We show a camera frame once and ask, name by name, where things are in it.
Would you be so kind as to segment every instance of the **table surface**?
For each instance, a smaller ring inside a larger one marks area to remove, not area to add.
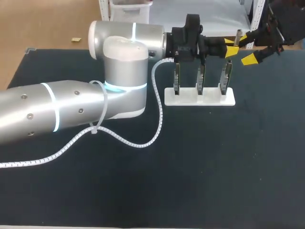
[[[236,106],[164,107],[163,129],[148,148],[87,134],[53,162],[0,170],[0,225],[304,227],[305,52],[246,67],[247,54],[233,58]],[[195,65],[182,65],[182,86],[194,86]],[[206,86],[217,85],[223,65],[208,59]],[[173,69],[156,72],[162,100]],[[31,51],[10,87],[65,79],[102,81],[103,64],[88,51]],[[149,81],[143,115],[103,125],[145,143],[157,123]],[[49,156],[84,127],[0,146],[0,161]]]

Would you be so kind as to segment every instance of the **white shelf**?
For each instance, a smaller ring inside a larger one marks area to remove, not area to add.
[[[203,34],[208,37],[235,36],[250,30],[244,6],[239,0],[154,0],[150,24],[159,24],[171,32],[172,27],[183,27],[188,13],[199,14]]]

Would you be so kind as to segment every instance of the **white stand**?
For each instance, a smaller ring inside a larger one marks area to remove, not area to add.
[[[181,87],[180,95],[175,95],[173,88],[164,91],[166,106],[234,106],[235,98],[232,88],[222,95],[218,87],[203,88],[203,95],[198,95],[196,87]]]

